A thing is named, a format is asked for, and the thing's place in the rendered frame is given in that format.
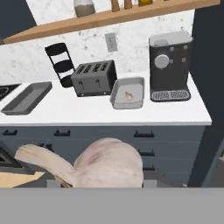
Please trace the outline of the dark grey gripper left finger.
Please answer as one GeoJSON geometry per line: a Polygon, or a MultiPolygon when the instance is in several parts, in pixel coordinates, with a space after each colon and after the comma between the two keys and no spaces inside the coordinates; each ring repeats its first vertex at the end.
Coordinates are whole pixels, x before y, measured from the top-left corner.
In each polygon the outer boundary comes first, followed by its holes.
{"type": "Polygon", "coordinates": [[[60,183],[55,180],[52,174],[46,172],[39,179],[22,184],[19,188],[60,188],[60,183]]]}

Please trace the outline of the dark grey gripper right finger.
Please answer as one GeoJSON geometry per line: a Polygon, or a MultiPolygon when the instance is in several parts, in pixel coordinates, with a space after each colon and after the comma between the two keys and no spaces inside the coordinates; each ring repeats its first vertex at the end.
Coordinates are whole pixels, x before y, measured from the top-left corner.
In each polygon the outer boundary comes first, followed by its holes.
{"type": "Polygon", "coordinates": [[[182,187],[180,183],[170,181],[164,174],[159,171],[144,171],[143,172],[143,187],[158,188],[158,187],[182,187]]]}

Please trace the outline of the dark grey tupperware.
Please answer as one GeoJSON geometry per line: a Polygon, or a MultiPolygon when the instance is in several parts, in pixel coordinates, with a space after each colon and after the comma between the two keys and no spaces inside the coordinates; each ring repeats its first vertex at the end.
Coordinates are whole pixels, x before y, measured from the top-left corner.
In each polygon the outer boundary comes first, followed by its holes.
{"type": "Polygon", "coordinates": [[[50,81],[32,83],[10,101],[1,112],[7,116],[29,115],[51,91],[52,87],[50,81]]]}

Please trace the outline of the light grey tupperware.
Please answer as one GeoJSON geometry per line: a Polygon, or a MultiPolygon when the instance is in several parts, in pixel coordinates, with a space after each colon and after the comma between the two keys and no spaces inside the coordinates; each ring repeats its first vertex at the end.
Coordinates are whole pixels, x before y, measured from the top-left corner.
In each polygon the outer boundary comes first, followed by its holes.
{"type": "Polygon", "coordinates": [[[114,109],[140,109],[144,104],[144,78],[118,79],[113,86],[110,103],[114,109]]]}

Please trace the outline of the blue-grey drawer front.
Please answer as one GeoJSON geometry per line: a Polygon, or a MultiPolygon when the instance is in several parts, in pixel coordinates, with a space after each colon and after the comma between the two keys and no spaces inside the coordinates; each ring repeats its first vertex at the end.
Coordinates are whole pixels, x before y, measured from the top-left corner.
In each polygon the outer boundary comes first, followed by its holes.
{"type": "Polygon", "coordinates": [[[37,131],[32,127],[0,127],[0,139],[4,141],[32,142],[36,139],[37,131]],[[3,136],[5,130],[17,130],[15,136],[3,136]]]}
{"type": "Polygon", "coordinates": [[[56,140],[91,140],[95,138],[95,131],[90,126],[42,126],[35,129],[36,137],[42,138],[46,143],[56,140]],[[56,131],[71,131],[70,136],[54,136],[56,131]]]}
{"type": "Polygon", "coordinates": [[[170,181],[187,184],[192,173],[192,160],[145,158],[143,167],[154,166],[155,171],[164,174],[170,181]]]}
{"type": "Polygon", "coordinates": [[[117,137],[124,141],[167,141],[167,142],[199,142],[203,136],[204,126],[106,126],[98,127],[96,133],[100,137],[117,137]],[[136,138],[139,133],[150,133],[153,138],[136,138]]]}
{"type": "Polygon", "coordinates": [[[154,158],[194,160],[197,156],[199,143],[141,143],[140,151],[154,151],[154,158]]]}

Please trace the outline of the wooden cutting board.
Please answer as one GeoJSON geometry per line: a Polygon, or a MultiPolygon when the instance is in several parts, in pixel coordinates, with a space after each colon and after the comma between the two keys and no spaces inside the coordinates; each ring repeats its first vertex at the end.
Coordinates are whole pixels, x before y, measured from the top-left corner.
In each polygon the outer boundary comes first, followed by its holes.
{"type": "Polygon", "coordinates": [[[35,171],[32,175],[0,172],[0,188],[13,188],[37,180],[44,175],[42,171],[35,171]]]}

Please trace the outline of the dark grey square tray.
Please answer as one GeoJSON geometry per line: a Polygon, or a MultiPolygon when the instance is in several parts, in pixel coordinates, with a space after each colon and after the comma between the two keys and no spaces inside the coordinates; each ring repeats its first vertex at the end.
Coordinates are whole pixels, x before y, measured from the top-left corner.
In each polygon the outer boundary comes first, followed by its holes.
{"type": "Polygon", "coordinates": [[[23,162],[14,158],[10,149],[0,141],[0,172],[33,175],[34,171],[23,162]]]}

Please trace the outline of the small tan food piece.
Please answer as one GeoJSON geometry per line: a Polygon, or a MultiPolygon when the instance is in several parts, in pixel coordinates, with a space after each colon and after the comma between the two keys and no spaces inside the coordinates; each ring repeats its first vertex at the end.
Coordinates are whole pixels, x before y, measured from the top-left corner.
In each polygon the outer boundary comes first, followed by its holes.
{"type": "Polygon", "coordinates": [[[134,99],[134,95],[132,93],[129,93],[127,91],[124,92],[125,98],[127,102],[131,102],[134,99]]]}

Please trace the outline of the black hob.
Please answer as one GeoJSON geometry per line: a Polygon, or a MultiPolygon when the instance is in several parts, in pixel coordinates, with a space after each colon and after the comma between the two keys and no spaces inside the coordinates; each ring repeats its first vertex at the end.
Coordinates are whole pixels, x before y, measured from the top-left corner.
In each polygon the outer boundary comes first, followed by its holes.
{"type": "Polygon", "coordinates": [[[19,87],[19,84],[0,86],[0,101],[9,95],[12,91],[14,91],[17,87],[19,87]]]}

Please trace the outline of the dark grey four-slot toaster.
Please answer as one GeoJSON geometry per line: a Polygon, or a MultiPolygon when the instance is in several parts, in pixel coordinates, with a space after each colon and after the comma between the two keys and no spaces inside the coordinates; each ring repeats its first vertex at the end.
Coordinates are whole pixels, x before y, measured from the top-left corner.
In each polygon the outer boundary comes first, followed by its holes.
{"type": "Polygon", "coordinates": [[[110,95],[117,80],[113,60],[80,64],[71,76],[78,97],[110,95]]]}

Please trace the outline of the grey coffee machine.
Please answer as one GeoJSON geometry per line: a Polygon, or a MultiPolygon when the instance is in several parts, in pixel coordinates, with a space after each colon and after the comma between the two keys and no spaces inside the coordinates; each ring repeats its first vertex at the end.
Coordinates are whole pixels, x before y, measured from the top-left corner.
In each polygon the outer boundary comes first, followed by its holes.
{"type": "Polygon", "coordinates": [[[149,38],[150,99],[184,102],[191,98],[187,86],[192,36],[172,31],[149,38]]]}

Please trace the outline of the dark blue tall cabinet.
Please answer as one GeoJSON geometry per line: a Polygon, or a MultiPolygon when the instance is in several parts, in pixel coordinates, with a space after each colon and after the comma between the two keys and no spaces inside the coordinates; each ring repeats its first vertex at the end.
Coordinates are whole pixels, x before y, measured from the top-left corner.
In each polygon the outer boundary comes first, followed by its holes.
{"type": "Polygon", "coordinates": [[[224,141],[224,0],[197,9],[192,27],[191,76],[211,116],[205,127],[190,187],[207,186],[224,141]]]}

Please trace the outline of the glass jar with brown contents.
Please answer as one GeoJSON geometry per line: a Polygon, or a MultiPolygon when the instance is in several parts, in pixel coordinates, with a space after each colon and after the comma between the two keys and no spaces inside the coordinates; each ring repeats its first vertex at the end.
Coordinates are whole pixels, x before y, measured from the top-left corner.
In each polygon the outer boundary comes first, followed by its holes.
{"type": "Polygon", "coordinates": [[[73,0],[73,7],[78,18],[95,14],[95,6],[92,0],[73,0]]]}

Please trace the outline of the grey wall outlet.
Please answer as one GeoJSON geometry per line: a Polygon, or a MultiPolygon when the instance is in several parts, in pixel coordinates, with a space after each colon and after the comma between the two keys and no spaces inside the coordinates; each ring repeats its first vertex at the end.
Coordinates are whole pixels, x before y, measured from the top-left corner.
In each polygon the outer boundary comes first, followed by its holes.
{"type": "Polygon", "coordinates": [[[116,43],[116,35],[111,32],[105,35],[105,40],[108,48],[108,52],[116,52],[117,51],[117,43],[116,43]]]}

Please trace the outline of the wooden wall shelf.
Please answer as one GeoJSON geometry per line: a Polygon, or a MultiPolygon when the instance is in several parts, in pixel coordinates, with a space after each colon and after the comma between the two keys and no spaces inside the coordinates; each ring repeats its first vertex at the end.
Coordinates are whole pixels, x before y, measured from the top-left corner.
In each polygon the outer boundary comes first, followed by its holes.
{"type": "Polygon", "coordinates": [[[5,44],[23,42],[31,39],[41,39],[69,32],[77,32],[95,27],[115,25],[124,22],[144,18],[189,11],[204,7],[218,5],[221,0],[156,0],[153,4],[138,7],[134,5],[131,9],[121,8],[118,12],[105,10],[87,17],[74,17],[49,24],[41,24],[26,31],[5,38],[5,44]]]}

